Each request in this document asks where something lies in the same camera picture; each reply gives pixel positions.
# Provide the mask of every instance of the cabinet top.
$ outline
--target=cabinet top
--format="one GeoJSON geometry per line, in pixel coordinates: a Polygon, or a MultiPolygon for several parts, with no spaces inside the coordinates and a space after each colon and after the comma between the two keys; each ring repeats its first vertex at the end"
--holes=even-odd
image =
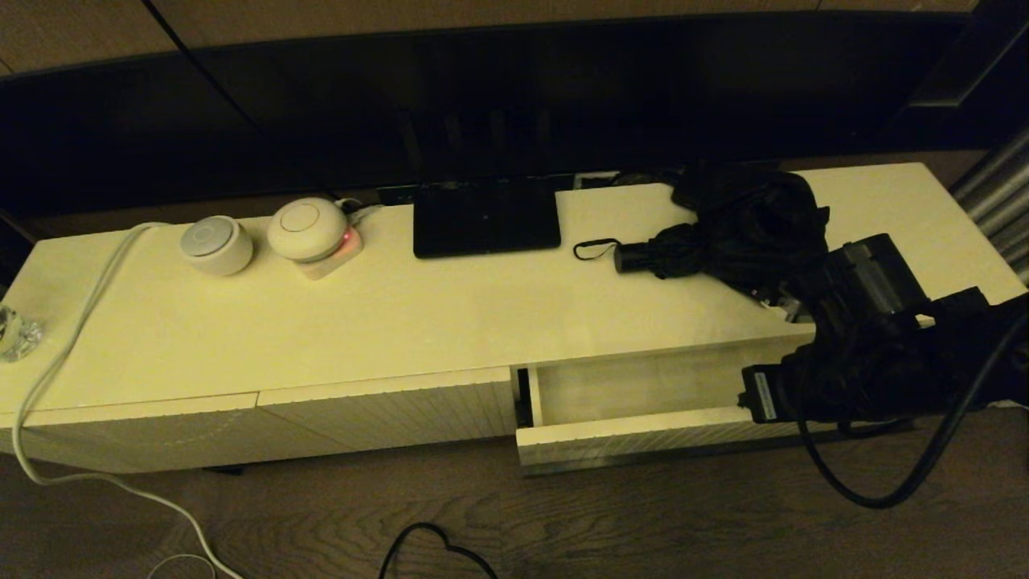
{"type": "MultiPolygon", "coordinates": [[[[991,303],[1025,287],[920,164],[801,172],[831,207],[829,248],[889,232],[930,298],[979,285],[991,303]]],[[[253,261],[218,278],[190,267],[187,224],[135,242],[37,409],[259,393],[476,368],[626,356],[811,333],[705,275],[618,275],[579,261],[576,242],[644,241],[693,220],[660,184],[558,193],[557,249],[422,260],[410,205],[358,228],[364,251],[319,281],[268,246],[268,217],[243,219],[253,261]]],[[[12,412],[56,355],[110,252],[112,231],[42,241],[5,302],[44,325],[40,347],[0,365],[12,412]]]]}

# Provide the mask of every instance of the round white device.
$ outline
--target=round white device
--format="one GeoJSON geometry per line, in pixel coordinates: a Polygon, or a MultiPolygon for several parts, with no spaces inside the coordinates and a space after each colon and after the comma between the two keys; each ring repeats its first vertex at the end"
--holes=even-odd
{"type": "Polygon", "coordinates": [[[254,253],[246,229],[225,215],[193,223],[182,233],[179,249],[186,262],[211,275],[233,275],[247,266],[254,253]]]}
{"type": "Polygon", "coordinates": [[[287,203],[272,215],[268,242],[287,259],[317,261],[340,247],[348,226],[347,215],[331,201],[308,196],[287,203]]]}

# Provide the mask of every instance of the black cable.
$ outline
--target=black cable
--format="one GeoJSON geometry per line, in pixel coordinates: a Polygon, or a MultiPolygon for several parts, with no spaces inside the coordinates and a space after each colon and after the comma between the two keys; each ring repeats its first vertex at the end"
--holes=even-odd
{"type": "Polygon", "coordinates": [[[452,553],[458,553],[470,558],[475,563],[475,565],[482,568],[487,575],[490,576],[490,579],[497,579],[497,574],[493,572],[493,568],[490,567],[490,564],[486,563],[485,558],[478,556],[478,554],[476,554],[474,551],[469,551],[464,547],[451,545],[450,539],[447,538],[447,534],[443,533],[441,529],[432,524],[431,522],[416,522],[414,524],[409,524],[406,529],[404,529],[403,531],[400,532],[399,535],[397,535],[396,539],[393,541],[393,545],[391,545],[389,551],[386,552],[386,558],[383,559],[383,566],[379,569],[379,579],[386,578],[386,571],[389,569],[389,564],[391,560],[393,560],[393,557],[396,555],[396,552],[400,549],[400,544],[403,543],[403,540],[406,539],[407,535],[411,535],[412,532],[418,531],[419,529],[424,529],[426,531],[431,531],[432,533],[435,533],[442,540],[443,547],[446,547],[448,551],[452,553]]]}
{"type": "Polygon", "coordinates": [[[943,456],[944,450],[947,445],[951,442],[951,438],[954,437],[954,433],[957,432],[958,426],[961,424],[962,419],[964,419],[965,413],[968,411],[968,406],[975,400],[980,391],[983,390],[983,386],[986,385],[987,378],[993,373],[994,367],[997,366],[997,362],[1000,360],[1001,356],[1007,351],[1018,337],[1019,333],[1026,325],[1027,315],[1023,314],[1015,324],[1004,333],[1000,341],[994,348],[993,352],[990,353],[989,358],[980,368],[979,373],[975,374],[975,378],[972,381],[971,386],[965,391],[963,397],[958,400],[957,403],[951,408],[951,411],[941,423],[939,427],[936,429],[932,439],[929,441],[928,446],[926,446],[925,451],[922,453],[922,457],[919,458],[915,467],[908,474],[892,493],[885,495],[883,497],[865,497],[863,495],[858,495],[851,491],[846,484],[844,484],[832,471],[829,470],[825,461],[822,460],[821,455],[818,454],[818,449],[815,448],[815,441],[811,438],[811,433],[808,432],[808,424],[804,419],[804,396],[807,389],[807,375],[811,363],[811,354],[808,354],[808,359],[804,365],[804,371],[801,373],[801,393],[797,397],[796,402],[796,427],[801,431],[801,439],[804,441],[804,446],[808,449],[808,455],[811,456],[811,460],[815,463],[818,468],[818,472],[825,478],[826,481],[835,488],[838,493],[843,495],[847,500],[860,505],[862,507],[867,507],[870,509],[888,509],[890,507],[895,507],[900,503],[910,498],[915,491],[922,484],[929,473],[932,472],[933,467],[936,466],[936,462],[943,456]]]}
{"type": "MultiPolygon", "coordinates": [[[[196,57],[196,55],[192,53],[192,50],[190,50],[189,47],[186,46],[185,42],[183,42],[182,39],[179,38],[178,33],[175,32],[175,29],[172,28],[172,25],[168,24],[168,21],[165,20],[164,14],[161,13],[161,10],[158,10],[157,7],[153,5],[153,2],[151,2],[150,0],[140,0],[140,2],[142,2],[143,7],[146,8],[148,12],[150,12],[150,15],[153,17],[154,22],[157,23],[157,26],[159,26],[161,29],[165,31],[165,35],[168,36],[168,38],[172,41],[173,44],[175,44],[175,47],[178,49],[179,53],[182,55],[182,57],[185,58],[186,61],[188,61],[189,64],[193,67],[193,70],[200,73],[200,75],[204,77],[204,80],[207,80],[207,83],[210,84],[211,87],[214,88],[216,93],[218,93],[218,95],[222,98],[222,100],[224,100],[225,103],[229,107],[232,107],[237,114],[240,115],[240,118],[242,118],[247,124],[249,124],[250,128],[253,129],[258,136],[260,136],[260,138],[264,139],[265,142],[272,145],[272,148],[274,148],[276,152],[282,154],[283,157],[288,159],[289,155],[285,153],[285,151],[279,145],[279,142],[273,139],[271,135],[265,133],[264,130],[260,128],[260,124],[258,124],[257,121],[254,120],[252,116],[247,114],[246,110],[243,110],[243,107],[240,106],[240,103],[236,102],[236,99],[234,99],[233,96],[228,94],[228,91],[226,91],[225,87],[221,85],[221,82],[218,82],[218,79],[215,78],[213,74],[211,74],[211,72],[207,69],[207,67],[205,67],[196,57]]],[[[299,167],[295,162],[292,162],[292,165],[294,169],[299,169],[299,167]]],[[[321,179],[318,179],[310,171],[298,170],[297,172],[300,173],[300,175],[304,178],[310,180],[317,188],[322,189],[322,191],[328,194],[329,196],[333,198],[340,198],[338,194],[332,192],[332,189],[330,189],[328,186],[322,183],[321,179]]]]}
{"type": "Polygon", "coordinates": [[[868,427],[863,427],[860,430],[854,430],[850,421],[840,423],[837,425],[837,430],[841,435],[852,438],[854,440],[862,440],[866,438],[875,438],[877,436],[884,435],[890,431],[902,427],[904,425],[910,425],[911,419],[903,419],[900,421],[893,421],[891,423],[883,423],[881,425],[871,425],[868,427]]]}

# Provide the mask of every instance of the wall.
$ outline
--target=wall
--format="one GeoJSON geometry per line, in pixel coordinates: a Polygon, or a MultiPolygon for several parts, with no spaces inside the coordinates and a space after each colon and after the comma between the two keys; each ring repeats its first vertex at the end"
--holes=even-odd
{"type": "MultiPolygon", "coordinates": [[[[786,158],[780,162],[779,168],[783,171],[804,171],[889,162],[924,162],[944,186],[950,186],[985,153],[985,150],[935,150],[786,158]]],[[[378,192],[374,189],[352,189],[341,192],[368,203],[378,201],[378,192]]],[[[297,196],[298,193],[286,193],[210,198],[109,211],[32,217],[21,220],[17,224],[23,227],[30,239],[37,240],[129,228],[143,221],[186,223],[219,214],[232,215],[237,218],[258,217],[275,213],[279,207],[297,196]]]]}
{"type": "MultiPolygon", "coordinates": [[[[154,0],[190,46],[781,10],[969,11],[978,0],[154,0]]],[[[137,0],[0,2],[0,76],[174,49],[137,0]]]]}

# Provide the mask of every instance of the open drawer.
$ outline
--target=open drawer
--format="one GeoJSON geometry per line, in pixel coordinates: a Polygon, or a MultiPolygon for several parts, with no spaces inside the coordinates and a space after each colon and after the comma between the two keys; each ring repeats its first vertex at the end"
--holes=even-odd
{"type": "Polygon", "coordinates": [[[533,426],[517,433],[522,466],[543,473],[658,450],[796,436],[795,425],[755,425],[737,406],[740,371],[776,363],[811,339],[529,368],[533,426]]]}

